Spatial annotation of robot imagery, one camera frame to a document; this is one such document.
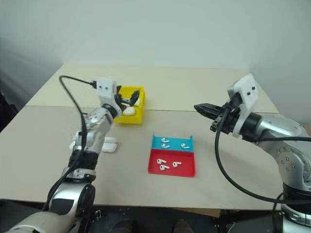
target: shoe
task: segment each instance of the shoe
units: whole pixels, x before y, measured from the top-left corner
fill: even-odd
[[[109,233],[136,233],[137,223],[132,220],[122,220],[117,222]]]
[[[174,226],[173,233],[193,233],[193,230],[186,221],[179,220]]]

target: beige table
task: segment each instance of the beige table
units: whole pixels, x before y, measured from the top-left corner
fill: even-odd
[[[184,73],[191,77],[191,82],[180,77]],[[119,144],[115,153],[99,157],[94,182],[95,204],[271,209],[270,203],[241,193],[221,175],[214,156],[215,133],[209,130],[211,120],[190,111],[192,107],[188,106],[201,102],[222,104],[227,99],[228,86],[246,73],[216,69],[63,66],[0,134],[0,198],[45,201],[50,186],[68,163],[70,139],[80,128],[80,120],[56,82],[57,76],[71,74],[92,80],[92,76],[110,75],[118,84],[144,85],[149,110],[145,111],[142,125],[114,125],[109,132]],[[145,80],[149,75],[159,77],[158,82]],[[160,77],[169,78],[166,85],[171,87],[163,87],[165,80]],[[191,83],[197,87],[195,90],[188,89]],[[85,93],[81,85],[76,84],[70,87],[84,111],[91,111],[96,102],[93,91]],[[179,102],[170,95],[177,95]],[[268,97],[263,92],[260,96],[256,111],[277,114]],[[193,135],[197,170],[194,178],[148,174],[153,132],[171,137]],[[227,172],[243,187],[268,197],[276,197],[281,192],[277,165],[261,149],[222,134],[220,154]]]

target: yellow tray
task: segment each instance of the yellow tray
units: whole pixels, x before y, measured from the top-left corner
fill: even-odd
[[[141,124],[144,116],[144,103],[145,103],[145,88],[143,86],[122,86],[119,93],[122,98],[131,98],[134,91],[139,90],[139,106],[133,106],[135,108],[135,114],[133,116],[121,116],[114,120],[115,123],[124,124]]]

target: black wire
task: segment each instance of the black wire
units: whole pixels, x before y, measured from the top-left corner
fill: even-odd
[[[276,199],[279,200],[282,196],[283,193],[280,193]],[[276,205],[277,203],[275,202],[272,209],[272,233],[276,233]]]
[[[275,138],[260,138],[258,142],[268,142],[268,141],[305,141],[311,142],[311,137],[275,137]]]
[[[77,108],[77,110],[78,110],[78,112],[79,112],[80,118],[81,118],[81,134],[82,134],[82,138],[81,138],[81,150],[79,151],[79,155],[77,156],[76,160],[72,163],[72,165],[68,168],[68,170],[58,179],[58,181],[55,182],[55,184],[54,184],[54,185],[52,186],[52,188],[50,189],[49,194],[48,194],[47,201],[45,202],[45,204],[43,205],[43,208],[42,208],[42,210],[44,210],[44,211],[48,209],[49,203],[50,203],[50,201],[51,201],[53,195],[54,195],[55,192],[57,191],[58,187],[60,186],[60,184],[61,184],[62,182],[64,182],[64,180],[65,180],[65,178],[68,176],[68,174],[71,173],[72,171],[74,171],[74,169],[75,169],[76,166],[78,165],[79,159],[80,159],[81,156],[83,155],[84,149],[85,149],[85,146],[86,146],[86,134],[87,134],[87,129],[86,129],[86,122],[85,122],[83,113],[82,113],[82,111],[81,111],[81,108],[80,108],[79,104],[77,103],[77,101],[74,99],[74,97],[72,96],[72,94],[70,93],[70,91],[68,90],[68,88],[66,87],[66,85],[64,84],[63,78],[72,79],[72,80],[76,80],[76,81],[79,81],[79,82],[82,82],[82,83],[86,83],[86,84],[92,85],[92,83],[89,83],[89,82],[86,82],[86,81],[84,81],[84,80],[80,80],[80,79],[77,79],[77,78],[73,78],[73,77],[70,77],[70,76],[65,76],[65,75],[59,76],[59,81],[60,81],[61,85],[63,86],[63,88],[65,89],[65,91],[67,92],[67,94],[69,95],[69,97],[71,98],[72,102],[73,102],[74,105],[76,106],[76,108]]]
[[[231,179],[231,177],[226,173],[222,162],[220,160],[219,157],[219,137],[220,137],[220,133],[222,131],[222,128],[224,126],[225,120],[227,119],[228,115],[230,113],[230,109],[226,108],[224,115],[221,119],[221,121],[219,122],[219,126],[216,132],[216,137],[215,137],[215,157],[216,157],[216,161],[218,164],[218,167],[220,169],[220,171],[222,172],[222,174],[224,175],[224,177],[233,185],[235,186],[238,190],[242,191],[243,193],[250,195],[251,197],[257,198],[259,200],[264,200],[267,202],[274,202],[274,203],[281,203],[281,204],[289,204],[289,205],[298,205],[298,204],[311,204],[311,200],[277,200],[274,198],[268,198],[268,197],[264,197],[258,194],[255,194],[253,192],[248,191],[247,189],[243,188],[242,186],[238,185],[233,179]]]

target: white wall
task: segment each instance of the white wall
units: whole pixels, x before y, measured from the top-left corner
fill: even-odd
[[[66,63],[248,69],[311,123],[309,0],[0,0],[2,90],[21,107]]]

